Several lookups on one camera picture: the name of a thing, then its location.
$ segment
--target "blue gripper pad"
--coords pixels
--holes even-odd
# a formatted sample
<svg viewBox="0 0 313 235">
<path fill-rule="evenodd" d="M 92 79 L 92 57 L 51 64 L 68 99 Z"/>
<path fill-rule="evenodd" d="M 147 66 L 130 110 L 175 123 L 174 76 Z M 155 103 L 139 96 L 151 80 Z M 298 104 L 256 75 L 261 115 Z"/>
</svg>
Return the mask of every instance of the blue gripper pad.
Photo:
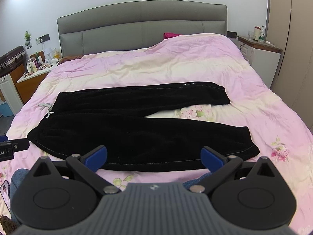
<svg viewBox="0 0 313 235">
<path fill-rule="evenodd" d="M 227 157 L 221 155 L 210 147 L 203 147 L 201 149 L 201 162 L 211 172 L 222 168 L 227 162 Z"/>
<path fill-rule="evenodd" d="M 0 136 L 0 142 L 7 141 L 7 140 L 9 140 L 7 136 L 5 135 Z"/>
<path fill-rule="evenodd" d="M 96 172 L 105 164 L 108 152 L 105 146 L 96 147 L 88 154 L 82 156 L 80 161 L 93 172 Z"/>
</svg>

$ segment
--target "floor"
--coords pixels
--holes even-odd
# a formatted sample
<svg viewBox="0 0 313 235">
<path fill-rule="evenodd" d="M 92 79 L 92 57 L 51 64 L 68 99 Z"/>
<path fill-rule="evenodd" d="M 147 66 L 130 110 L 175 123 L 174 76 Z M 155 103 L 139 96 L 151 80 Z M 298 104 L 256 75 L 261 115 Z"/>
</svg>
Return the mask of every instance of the floor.
<svg viewBox="0 0 313 235">
<path fill-rule="evenodd" d="M 0 117 L 0 136 L 7 134 L 7 131 L 12 124 L 13 118 L 14 118 L 14 116 L 10 116 L 10 117 L 2 116 L 2 117 Z"/>
</svg>

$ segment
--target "black velvet pants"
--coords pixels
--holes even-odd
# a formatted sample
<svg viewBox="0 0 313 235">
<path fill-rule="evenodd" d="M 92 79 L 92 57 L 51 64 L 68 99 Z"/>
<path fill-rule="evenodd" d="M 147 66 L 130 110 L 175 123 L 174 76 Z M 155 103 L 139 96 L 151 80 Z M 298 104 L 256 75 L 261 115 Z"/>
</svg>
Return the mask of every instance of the black velvet pants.
<svg viewBox="0 0 313 235">
<path fill-rule="evenodd" d="M 210 82 L 88 89 L 60 93 L 27 138 L 62 159 L 99 145 L 109 170 L 148 172 L 202 169 L 200 150 L 247 160 L 259 154 L 248 127 L 177 118 L 146 118 L 196 104 L 229 104 L 225 88 Z"/>
</svg>

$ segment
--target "gray upholstered headboard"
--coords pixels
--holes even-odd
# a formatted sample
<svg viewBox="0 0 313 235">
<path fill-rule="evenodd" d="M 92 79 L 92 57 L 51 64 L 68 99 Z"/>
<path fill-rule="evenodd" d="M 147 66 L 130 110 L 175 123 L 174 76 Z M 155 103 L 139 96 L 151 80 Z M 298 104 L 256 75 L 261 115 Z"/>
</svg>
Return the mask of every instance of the gray upholstered headboard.
<svg viewBox="0 0 313 235">
<path fill-rule="evenodd" d="M 227 32 L 225 5 L 151 0 L 106 5 L 57 19 L 63 56 L 151 47 L 164 32 Z"/>
</svg>

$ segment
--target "bedside table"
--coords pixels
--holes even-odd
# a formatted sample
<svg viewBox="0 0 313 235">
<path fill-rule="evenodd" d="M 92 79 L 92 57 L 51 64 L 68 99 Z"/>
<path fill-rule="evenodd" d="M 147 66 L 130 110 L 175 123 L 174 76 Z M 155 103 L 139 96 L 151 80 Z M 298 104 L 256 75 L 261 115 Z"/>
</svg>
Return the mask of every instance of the bedside table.
<svg viewBox="0 0 313 235">
<path fill-rule="evenodd" d="M 57 65 L 46 67 L 43 70 L 34 72 L 30 76 L 21 77 L 16 82 L 15 87 L 18 90 L 18 93 L 24 104 L 28 102 L 30 98 L 32 98 L 32 95 L 35 93 L 40 83 L 44 80 L 48 73 L 56 67 Z"/>
<path fill-rule="evenodd" d="M 249 40 L 248 37 L 239 36 L 240 51 L 250 66 L 270 88 L 281 57 L 282 49 L 264 42 Z"/>
</svg>

